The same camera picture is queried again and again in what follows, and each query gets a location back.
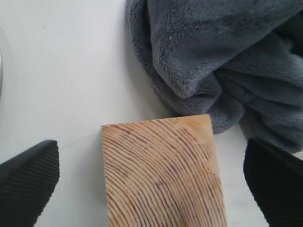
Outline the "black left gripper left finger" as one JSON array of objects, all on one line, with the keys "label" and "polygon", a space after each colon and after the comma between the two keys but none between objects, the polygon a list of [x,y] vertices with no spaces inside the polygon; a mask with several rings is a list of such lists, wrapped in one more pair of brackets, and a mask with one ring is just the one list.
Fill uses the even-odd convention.
[{"label": "black left gripper left finger", "polygon": [[0,165],[0,225],[32,227],[60,177],[57,141],[44,140]]}]

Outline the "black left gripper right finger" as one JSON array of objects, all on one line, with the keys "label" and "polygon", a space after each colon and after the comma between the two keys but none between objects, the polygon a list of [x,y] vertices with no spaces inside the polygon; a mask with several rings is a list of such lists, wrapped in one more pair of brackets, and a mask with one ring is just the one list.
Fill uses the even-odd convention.
[{"label": "black left gripper right finger", "polygon": [[249,139],[243,172],[271,227],[303,225],[303,162],[261,139]]}]

